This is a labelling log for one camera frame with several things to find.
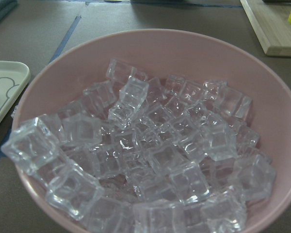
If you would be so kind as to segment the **pink bowl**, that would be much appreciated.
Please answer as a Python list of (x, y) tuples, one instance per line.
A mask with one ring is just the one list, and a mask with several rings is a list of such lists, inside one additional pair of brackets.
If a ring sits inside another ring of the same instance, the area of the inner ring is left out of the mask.
[(291, 91), (263, 62), (219, 39), (169, 29), (114, 33), (80, 44), (48, 64), (22, 95), (12, 128), (51, 113), (104, 80), (115, 58), (156, 77), (180, 74), (203, 82), (223, 79), (253, 99), (251, 126), (259, 147), (272, 158), (276, 180), (272, 195), (251, 205), (245, 231), (260, 233), (291, 204)]

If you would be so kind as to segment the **clear ice cubes pile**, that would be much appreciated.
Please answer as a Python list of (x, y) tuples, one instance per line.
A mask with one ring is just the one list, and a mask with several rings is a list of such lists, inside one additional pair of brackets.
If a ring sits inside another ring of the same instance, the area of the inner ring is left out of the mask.
[(226, 81), (162, 83), (112, 59), (107, 80), (2, 146), (45, 201), (91, 233), (235, 233), (270, 196), (271, 158)]

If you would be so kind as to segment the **cream bear tray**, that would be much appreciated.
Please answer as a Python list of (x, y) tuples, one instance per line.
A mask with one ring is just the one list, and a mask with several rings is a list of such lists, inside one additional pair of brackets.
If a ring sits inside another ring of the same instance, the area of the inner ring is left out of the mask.
[(31, 72), (26, 64), (0, 61), (0, 123), (28, 84), (30, 77)]

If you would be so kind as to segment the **wooden cutting board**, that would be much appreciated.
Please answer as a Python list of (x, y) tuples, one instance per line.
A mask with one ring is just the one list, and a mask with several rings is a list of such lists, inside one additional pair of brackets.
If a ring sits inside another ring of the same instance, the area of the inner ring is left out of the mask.
[(268, 56), (291, 57), (291, 3), (242, 0), (241, 4), (264, 53)]

